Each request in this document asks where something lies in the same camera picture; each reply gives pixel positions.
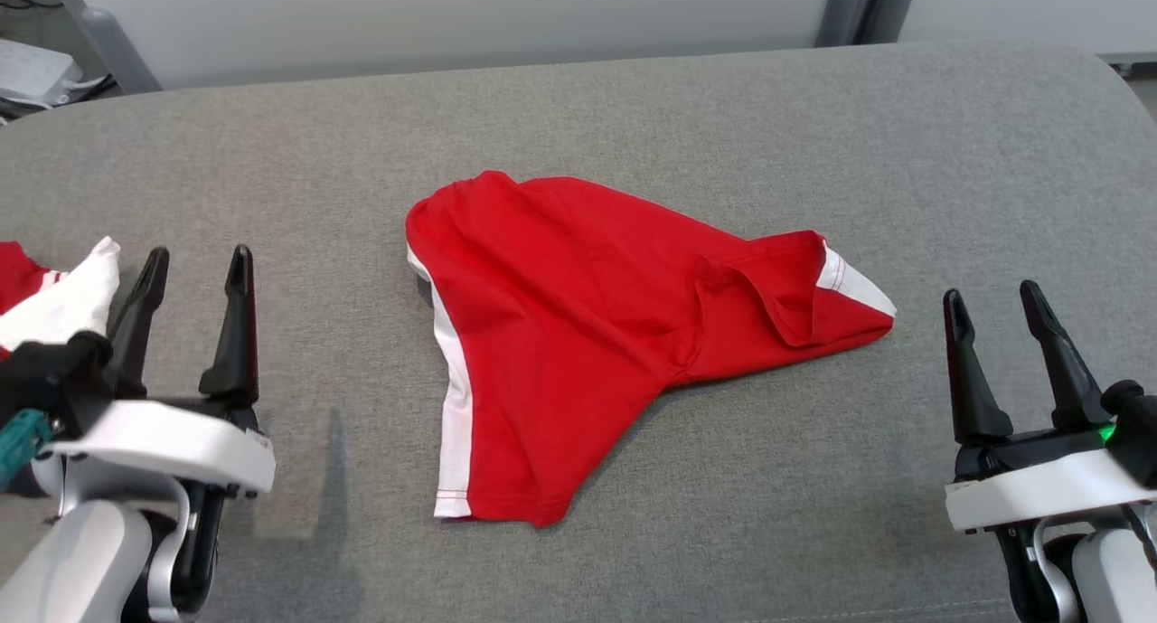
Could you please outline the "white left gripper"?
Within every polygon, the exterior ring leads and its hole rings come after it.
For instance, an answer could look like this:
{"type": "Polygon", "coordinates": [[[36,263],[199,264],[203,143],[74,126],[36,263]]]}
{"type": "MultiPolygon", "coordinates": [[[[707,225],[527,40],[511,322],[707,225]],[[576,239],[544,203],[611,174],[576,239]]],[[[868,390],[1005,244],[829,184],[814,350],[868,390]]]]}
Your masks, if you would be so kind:
{"type": "MultiPolygon", "coordinates": [[[[106,381],[117,398],[145,398],[142,372],[154,314],[165,296],[170,252],[153,248],[110,338],[106,381]]],[[[224,284],[226,313],[199,393],[231,406],[259,400],[255,261],[236,245],[224,284]]],[[[255,428],[154,400],[84,400],[78,433],[45,447],[40,488],[59,499],[168,499],[170,482],[268,494],[277,478],[272,442],[255,428]]]]}

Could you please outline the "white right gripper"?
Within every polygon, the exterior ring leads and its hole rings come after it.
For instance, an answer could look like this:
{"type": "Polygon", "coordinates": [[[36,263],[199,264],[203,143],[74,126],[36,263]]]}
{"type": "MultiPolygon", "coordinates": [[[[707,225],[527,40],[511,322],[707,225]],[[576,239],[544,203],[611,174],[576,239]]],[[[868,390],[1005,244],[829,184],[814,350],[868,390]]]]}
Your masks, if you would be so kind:
{"type": "Polygon", "coordinates": [[[1020,283],[1030,334],[1040,345],[1054,398],[1054,428],[1084,432],[1014,434],[996,404],[973,343],[975,329],[959,289],[943,296],[944,337],[955,441],[963,446],[945,507],[955,532],[988,532],[1046,516],[1086,513],[1154,501],[1123,470],[1106,441],[1115,426],[1101,406],[1101,389],[1086,361],[1034,281],[1020,283]],[[1003,440],[998,444],[988,444],[1003,440]]]}

